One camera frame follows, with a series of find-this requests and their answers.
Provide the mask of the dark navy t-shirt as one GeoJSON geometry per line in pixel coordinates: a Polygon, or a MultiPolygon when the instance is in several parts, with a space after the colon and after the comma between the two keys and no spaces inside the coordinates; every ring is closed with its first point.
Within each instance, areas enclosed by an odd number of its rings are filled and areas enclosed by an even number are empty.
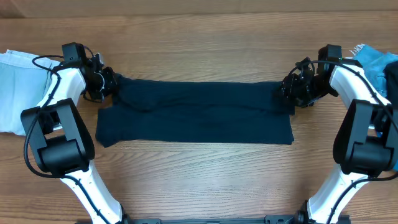
{"type": "Polygon", "coordinates": [[[295,113],[274,96],[279,82],[162,82],[122,77],[98,111],[96,140],[286,144],[295,113]]]}

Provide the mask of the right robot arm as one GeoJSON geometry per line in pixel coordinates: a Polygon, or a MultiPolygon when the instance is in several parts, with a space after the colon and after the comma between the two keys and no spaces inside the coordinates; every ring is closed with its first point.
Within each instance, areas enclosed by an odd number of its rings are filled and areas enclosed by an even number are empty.
{"type": "Polygon", "coordinates": [[[278,99],[297,107],[312,106],[333,95],[347,112],[333,143],[336,164],[318,192],[304,201],[290,223],[350,223],[341,212],[354,195],[397,164],[397,109],[366,78],[363,66],[344,58],[339,45],[328,44],[317,60],[295,64],[276,90],[278,99]]]}

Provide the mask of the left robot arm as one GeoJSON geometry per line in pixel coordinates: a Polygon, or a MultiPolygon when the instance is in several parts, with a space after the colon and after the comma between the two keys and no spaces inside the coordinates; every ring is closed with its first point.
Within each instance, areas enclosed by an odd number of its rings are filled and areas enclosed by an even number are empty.
{"type": "Polygon", "coordinates": [[[129,223],[95,167],[93,140],[76,108],[80,97],[102,103],[116,93],[119,75],[100,54],[86,56],[89,48],[83,44],[64,44],[62,51],[60,64],[46,68],[52,79],[46,95],[21,113],[25,164],[35,175],[67,185],[92,223],[129,223]]]}

